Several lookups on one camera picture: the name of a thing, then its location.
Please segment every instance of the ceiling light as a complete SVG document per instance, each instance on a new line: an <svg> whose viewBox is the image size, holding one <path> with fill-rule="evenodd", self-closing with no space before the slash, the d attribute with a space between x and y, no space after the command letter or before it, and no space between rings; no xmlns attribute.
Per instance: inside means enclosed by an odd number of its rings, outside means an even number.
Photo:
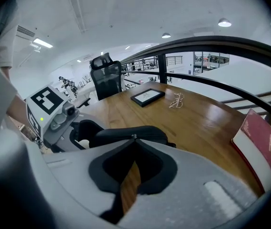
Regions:
<svg viewBox="0 0 271 229"><path fill-rule="evenodd" d="M222 19L219 20L218 25L221 26L221 27L230 27L231 23L229 22L228 19L222 18Z"/></svg>
<svg viewBox="0 0 271 229"><path fill-rule="evenodd" d="M170 38L171 35L167 32L165 32L163 35L162 35L162 38Z"/></svg>
<svg viewBox="0 0 271 229"><path fill-rule="evenodd" d="M48 44L47 42L44 42L44 41L42 41L42 40L40 40L40 39L38 39L38 38L36 38L36 39L34 40L34 43L40 44L40 45L42 45L42 46L44 46L44 47L47 47L47 48L52 48L52 47L53 47L53 45L50 45L50 44Z"/></svg>

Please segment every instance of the fluorescent light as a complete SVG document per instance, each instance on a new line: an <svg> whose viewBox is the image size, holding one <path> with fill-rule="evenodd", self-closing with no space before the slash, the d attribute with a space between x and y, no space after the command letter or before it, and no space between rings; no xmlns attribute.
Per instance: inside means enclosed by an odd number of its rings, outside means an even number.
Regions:
<svg viewBox="0 0 271 229"><path fill-rule="evenodd" d="M222 18L222 19L219 20L218 25L221 26L221 27L230 27L231 23L229 22L228 19Z"/></svg>
<svg viewBox="0 0 271 229"><path fill-rule="evenodd" d="M34 40L34 42L37 43L37 44L40 44L40 45L42 45L44 47L47 47L47 48L52 48L53 47L53 45L50 45L47 42L44 42L44 41L40 40L39 38L36 38Z"/></svg>

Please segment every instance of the white wall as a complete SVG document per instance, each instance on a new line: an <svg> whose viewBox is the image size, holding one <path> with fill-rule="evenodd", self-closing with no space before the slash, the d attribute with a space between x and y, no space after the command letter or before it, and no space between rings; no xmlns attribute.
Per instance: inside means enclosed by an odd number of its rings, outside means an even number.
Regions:
<svg viewBox="0 0 271 229"><path fill-rule="evenodd" d="M10 80L22 99L50 83L41 68L11 69Z"/></svg>
<svg viewBox="0 0 271 229"><path fill-rule="evenodd" d="M51 72L48 76L49 82L51 86L60 89L62 86L62 81L59 81L59 76L62 76L66 79L74 81L74 74L72 71L72 67L69 65L65 65Z"/></svg>
<svg viewBox="0 0 271 229"><path fill-rule="evenodd" d="M179 69L174 70L175 73L188 74L188 71L193 73L193 52L176 52L168 53L166 57L170 56L182 56L182 66Z"/></svg>
<svg viewBox="0 0 271 229"><path fill-rule="evenodd" d="M84 81L83 77L86 76L87 78L89 78L89 76L90 76L90 60L87 60L85 62L81 62L77 65L72 66L72 73L74 75L74 82L76 83L76 85L80 81Z"/></svg>
<svg viewBox="0 0 271 229"><path fill-rule="evenodd" d="M236 56L236 55L230 55L230 64L236 64L236 63L238 63L238 64L243 64L243 63L247 64L247 63L249 63L251 65L255 64L255 65L263 68L264 70L271 72L271 67L269 67L269 66L267 66L267 65L265 65L263 63L259 63L259 62L256 62L254 60L246 59L246 58L239 57L239 56Z"/></svg>

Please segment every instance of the chair headrest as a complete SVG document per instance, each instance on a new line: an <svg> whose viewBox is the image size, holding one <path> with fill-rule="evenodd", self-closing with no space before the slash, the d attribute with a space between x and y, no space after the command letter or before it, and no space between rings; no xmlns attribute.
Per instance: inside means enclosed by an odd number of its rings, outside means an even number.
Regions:
<svg viewBox="0 0 271 229"><path fill-rule="evenodd" d="M109 53L105 53L91 61L91 67L93 70L99 70L105 67L113 65L113 60L109 56Z"/></svg>

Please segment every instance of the ceiling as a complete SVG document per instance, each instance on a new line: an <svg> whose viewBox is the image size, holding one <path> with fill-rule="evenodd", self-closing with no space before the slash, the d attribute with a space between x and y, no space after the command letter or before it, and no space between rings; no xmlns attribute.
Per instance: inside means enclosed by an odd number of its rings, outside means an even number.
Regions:
<svg viewBox="0 0 271 229"><path fill-rule="evenodd" d="M199 36L251 38L271 14L259 0L17 0L20 26L53 45L16 47L14 65L49 73L86 55ZM218 26L227 18L231 27ZM172 35L162 39L164 32Z"/></svg>

